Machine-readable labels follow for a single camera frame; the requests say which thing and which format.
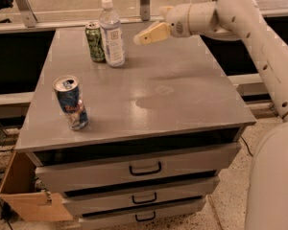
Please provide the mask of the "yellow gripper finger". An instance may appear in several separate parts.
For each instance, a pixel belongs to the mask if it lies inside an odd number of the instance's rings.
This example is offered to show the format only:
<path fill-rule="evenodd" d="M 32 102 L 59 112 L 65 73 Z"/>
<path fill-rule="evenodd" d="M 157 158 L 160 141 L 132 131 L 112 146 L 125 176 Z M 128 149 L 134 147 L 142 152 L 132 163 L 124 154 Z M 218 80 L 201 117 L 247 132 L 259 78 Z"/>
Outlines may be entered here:
<path fill-rule="evenodd" d="M 173 6 L 162 6 L 158 10 L 159 10 L 159 14 L 162 17 L 165 17 L 171 9 L 173 9 Z"/>
<path fill-rule="evenodd" d="M 154 22 L 147 29 L 133 37 L 136 45 L 147 45 L 167 39 L 171 35 L 170 26 L 165 22 Z"/>

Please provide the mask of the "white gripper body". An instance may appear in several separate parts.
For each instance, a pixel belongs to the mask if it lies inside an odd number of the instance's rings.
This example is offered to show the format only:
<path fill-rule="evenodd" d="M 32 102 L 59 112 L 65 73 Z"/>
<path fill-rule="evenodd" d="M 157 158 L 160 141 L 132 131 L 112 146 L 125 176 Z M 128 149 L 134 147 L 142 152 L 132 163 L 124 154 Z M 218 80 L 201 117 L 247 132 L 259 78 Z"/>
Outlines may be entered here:
<path fill-rule="evenodd" d="M 173 7 L 167 12 L 166 22 L 170 25 L 171 35 L 173 37 L 191 36 L 188 25 L 190 7 L 190 4 L 181 4 Z"/>

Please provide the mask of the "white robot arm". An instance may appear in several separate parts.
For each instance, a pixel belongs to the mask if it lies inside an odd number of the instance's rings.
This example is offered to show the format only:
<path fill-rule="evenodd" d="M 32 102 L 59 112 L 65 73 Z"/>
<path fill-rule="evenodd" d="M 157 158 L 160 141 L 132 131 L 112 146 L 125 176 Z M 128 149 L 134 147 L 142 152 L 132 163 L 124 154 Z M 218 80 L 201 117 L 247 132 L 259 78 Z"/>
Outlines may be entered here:
<path fill-rule="evenodd" d="M 245 230 L 288 230 L 288 45 L 266 23 L 255 0 L 180 4 L 160 13 L 164 20 L 137 34 L 135 44 L 204 35 L 245 45 L 282 119 L 253 155 Z"/>

